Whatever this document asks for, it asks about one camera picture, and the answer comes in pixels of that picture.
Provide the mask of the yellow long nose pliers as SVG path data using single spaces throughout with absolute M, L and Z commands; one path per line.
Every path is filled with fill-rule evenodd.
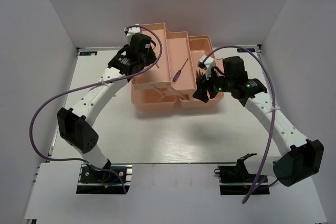
M 198 71 L 196 72 L 196 77 L 197 77 L 197 78 L 201 78 L 203 75 L 204 75 L 204 73 L 201 72 L 200 70 L 198 70 Z

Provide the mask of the pink plastic toolbox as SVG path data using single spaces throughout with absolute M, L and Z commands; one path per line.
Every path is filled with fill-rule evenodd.
M 209 36 L 189 36 L 185 31 L 169 32 L 165 23 L 145 24 L 141 30 L 156 43 L 153 48 L 160 57 L 157 67 L 136 76 L 131 81 L 131 101 L 139 112 L 171 110 L 177 104 L 183 109 L 216 107 L 224 94 L 204 103 L 192 97 L 196 91 L 196 72 L 201 56 L 213 50 Z M 172 79 L 188 58 L 178 80 Z

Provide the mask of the blue red handled screwdriver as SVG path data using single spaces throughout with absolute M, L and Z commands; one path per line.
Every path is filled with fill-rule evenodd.
M 188 62 L 188 58 L 184 61 L 183 65 L 180 67 L 180 69 L 176 72 L 176 74 L 174 75 L 173 79 L 172 79 L 172 82 L 175 83 L 179 76 L 181 75 L 181 72 L 184 68 L 184 66 L 186 65 L 186 63 Z

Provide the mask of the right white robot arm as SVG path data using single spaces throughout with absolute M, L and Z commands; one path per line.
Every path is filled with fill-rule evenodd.
M 270 91 L 258 79 L 250 79 L 239 56 L 223 59 L 221 71 L 212 57 L 202 56 L 196 73 L 193 98 L 207 103 L 220 92 L 238 100 L 261 123 L 276 144 L 279 156 L 248 154 L 237 161 L 237 175 L 247 182 L 257 173 L 291 186 L 318 173 L 324 152 L 319 140 L 311 141 L 273 105 Z

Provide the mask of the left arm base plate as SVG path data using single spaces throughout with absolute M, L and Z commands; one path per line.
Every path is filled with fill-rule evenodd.
M 82 165 L 76 194 L 124 195 L 131 185 L 132 168 L 132 165 L 112 165 L 111 170 L 118 174 L 116 175 Z

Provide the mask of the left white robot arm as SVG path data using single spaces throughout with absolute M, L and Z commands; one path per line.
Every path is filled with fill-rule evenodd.
M 155 42 L 150 36 L 142 33 L 132 35 L 129 43 L 109 61 L 100 85 L 90 89 L 69 109 L 61 108 L 57 113 L 61 138 L 94 166 L 93 176 L 98 181 L 110 178 L 111 163 L 98 146 L 99 136 L 93 125 L 107 103 L 132 79 L 131 75 L 156 61 L 152 45 Z

